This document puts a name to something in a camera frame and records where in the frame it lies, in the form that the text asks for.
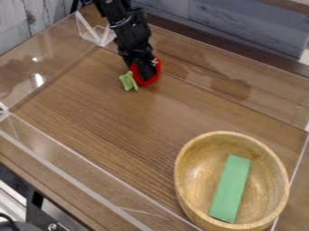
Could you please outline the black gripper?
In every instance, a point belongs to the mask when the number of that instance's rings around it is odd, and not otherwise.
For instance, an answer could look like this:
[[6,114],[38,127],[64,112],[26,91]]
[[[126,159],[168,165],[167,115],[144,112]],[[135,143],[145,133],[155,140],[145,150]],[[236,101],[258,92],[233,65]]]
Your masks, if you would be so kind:
[[152,54],[153,49],[149,41],[143,39],[136,44],[129,44],[116,38],[114,44],[117,45],[117,54],[128,68],[136,61],[139,79],[141,81],[151,80],[156,74],[157,58]]

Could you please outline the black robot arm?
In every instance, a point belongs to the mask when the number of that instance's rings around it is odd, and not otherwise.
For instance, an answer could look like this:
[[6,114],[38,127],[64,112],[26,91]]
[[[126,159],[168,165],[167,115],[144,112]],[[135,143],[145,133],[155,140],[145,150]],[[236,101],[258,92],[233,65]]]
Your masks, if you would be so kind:
[[144,11],[129,0],[92,0],[98,14],[108,21],[116,38],[117,54],[124,60],[136,83],[148,85],[159,76],[159,60],[149,43],[152,35]]

